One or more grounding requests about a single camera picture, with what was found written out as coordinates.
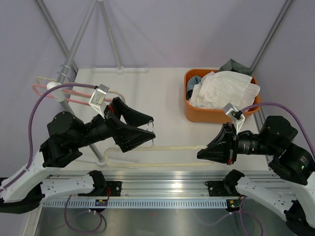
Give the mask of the cream hanger of white skirt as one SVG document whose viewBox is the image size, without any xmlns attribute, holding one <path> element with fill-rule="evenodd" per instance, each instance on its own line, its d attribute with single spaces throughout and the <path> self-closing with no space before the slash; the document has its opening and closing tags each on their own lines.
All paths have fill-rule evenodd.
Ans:
<svg viewBox="0 0 315 236">
<path fill-rule="evenodd" d="M 217 125 L 184 119 L 156 120 L 154 126 L 156 138 L 153 141 L 126 153 L 113 141 L 103 141 L 99 146 L 107 165 L 141 171 L 189 171 L 213 167 L 213 162 L 198 160 L 196 156 L 214 137 L 219 128 Z"/>
</svg>

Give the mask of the white pleated skirt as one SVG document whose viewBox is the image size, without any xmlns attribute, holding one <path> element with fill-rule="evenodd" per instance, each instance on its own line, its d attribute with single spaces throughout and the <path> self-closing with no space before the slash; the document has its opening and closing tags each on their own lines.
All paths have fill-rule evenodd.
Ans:
<svg viewBox="0 0 315 236">
<path fill-rule="evenodd" d="M 243 109 L 254 103 L 260 86 L 253 84 L 253 77 L 232 72 L 209 72 L 201 77 L 202 85 L 195 86 L 189 104 L 200 109 L 222 110 L 231 103 Z"/>
</svg>

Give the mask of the blue denim skirt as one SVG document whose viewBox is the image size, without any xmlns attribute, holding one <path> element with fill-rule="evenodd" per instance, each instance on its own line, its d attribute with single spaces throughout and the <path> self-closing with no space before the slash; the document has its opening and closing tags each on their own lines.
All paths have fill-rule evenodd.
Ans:
<svg viewBox="0 0 315 236">
<path fill-rule="evenodd" d="M 186 85 L 186 100 L 190 100 L 195 86 L 200 87 L 202 85 L 201 80 L 200 76 L 193 76 L 188 80 Z"/>
</svg>

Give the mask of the grey pleated skirt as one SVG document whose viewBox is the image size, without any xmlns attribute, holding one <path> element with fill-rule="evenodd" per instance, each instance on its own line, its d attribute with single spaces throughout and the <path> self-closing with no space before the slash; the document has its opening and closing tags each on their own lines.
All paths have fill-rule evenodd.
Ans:
<svg viewBox="0 0 315 236">
<path fill-rule="evenodd" d="M 232 72 L 245 74 L 248 76 L 252 75 L 252 71 L 248 67 L 240 64 L 239 62 L 233 59 L 230 59 L 223 66 L 221 66 L 218 72 L 221 72 L 221 71 L 232 71 Z"/>
</svg>

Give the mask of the pink hanger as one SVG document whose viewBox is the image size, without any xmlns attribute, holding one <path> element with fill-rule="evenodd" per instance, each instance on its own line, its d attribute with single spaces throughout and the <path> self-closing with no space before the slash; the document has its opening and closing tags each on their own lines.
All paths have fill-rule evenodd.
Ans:
<svg viewBox="0 0 315 236">
<path fill-rule="evenodd" d="M 41 96 L 45 91 L 48 90 L 47 86 L 46 85 L 42 85 L 42 84 L 33 84 L 31 88 L 35 92 L 35 94 L 37 94 L 39 96 Z M 85 99 L 90 99 L 91 94 L 78 92 L 76 90 L 69 90 L 67 88 L 61 88 L 61 91 L 64 94 L 65 101 L 71 102 L 71 103 L 77 103 L 77 104 L 80 104 L 80 105 L 89 106 L 88 102 L 72 99 L 72 97 L 74 96 L 74 97 L 82 97 L 82 98 L 85 98 Z"/>
</svg>

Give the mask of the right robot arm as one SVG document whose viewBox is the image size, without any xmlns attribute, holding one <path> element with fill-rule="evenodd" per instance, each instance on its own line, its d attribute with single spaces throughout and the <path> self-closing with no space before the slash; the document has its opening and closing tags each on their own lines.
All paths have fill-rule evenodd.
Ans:
<svg viewBox="0 0 315 236">
<path fill-rule="evenodd" d="M 223 124 L 220 133 L 197 153 L 197 158 L 232 165 L 239 154 L 272 156 L 271 170 L 291 187 L 295 199 L 277 195 L 233 169 L 222 180 L 229 195 L 249 197 L 285 221 L 297 236 L 315 234 L 315 161 L 312 155 L 293 143 L 297 129 L 282 116 L 268 116 L 258 134 L 237 132 L 232 123 Z"/>
</svg>

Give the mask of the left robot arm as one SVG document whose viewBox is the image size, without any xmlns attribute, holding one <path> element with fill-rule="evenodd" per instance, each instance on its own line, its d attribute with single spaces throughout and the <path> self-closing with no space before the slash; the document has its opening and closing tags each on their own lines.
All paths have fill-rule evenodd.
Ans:
<svg viewBox="0 0 315 236">
<path fill-rule="evenodd" d="M 23 214 L 61 196 L 101 196 L 107 183 L 101 171 L 93 170 L 73 179 L 48 180 L 50 174 L 66 167 L 82 153 L 80 148 L 113 138 L 122 152 L 135 149 L 156 137 L 141 129 L 152 116 L 128 107 L 119 97 L 106 106 L 104 115 L 84 123 L 70 112 L 60 112 L 48 123 L 49 138 L 40 146 L 31 165 L 0 180 L 0 211 Z"/>
</svg>

